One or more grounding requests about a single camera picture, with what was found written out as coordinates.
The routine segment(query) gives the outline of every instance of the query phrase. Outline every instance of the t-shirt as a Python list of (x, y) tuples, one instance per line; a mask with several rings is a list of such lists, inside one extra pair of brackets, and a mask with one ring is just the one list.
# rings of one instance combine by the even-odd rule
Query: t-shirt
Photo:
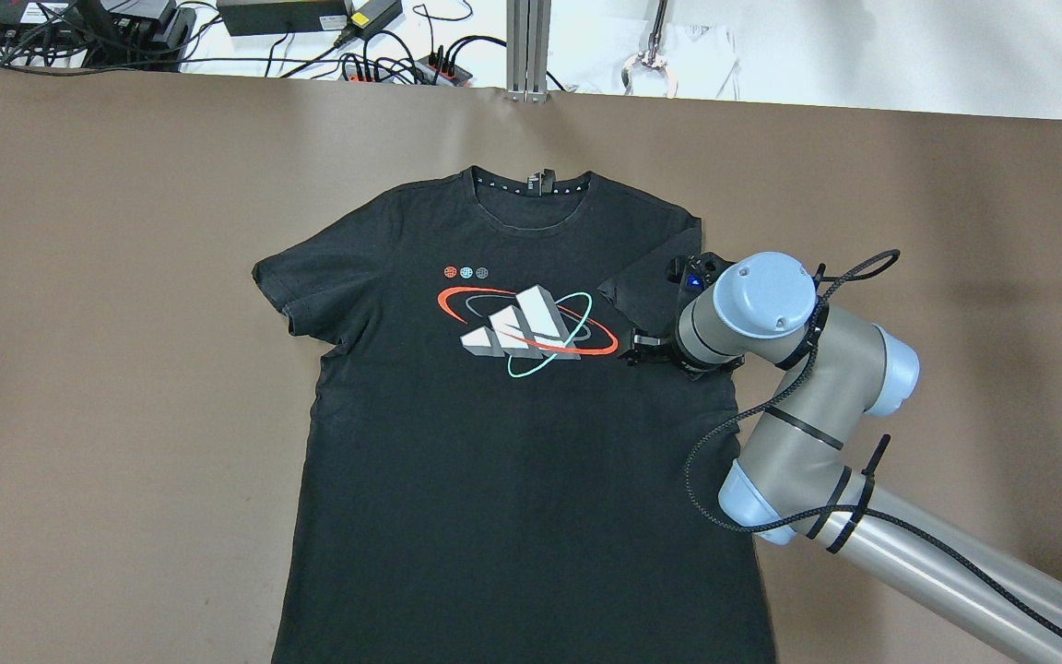
[[(751, 538), (684, 487), (730, 376), (617, 359), (700, 248), (682, 207), (595, 172), (528, 197), (473, 167), (257, 263), (291, 335), (333, 344), (273, 662), (775, 661)], [(692, 466), (704, 505), (734, 433)]]

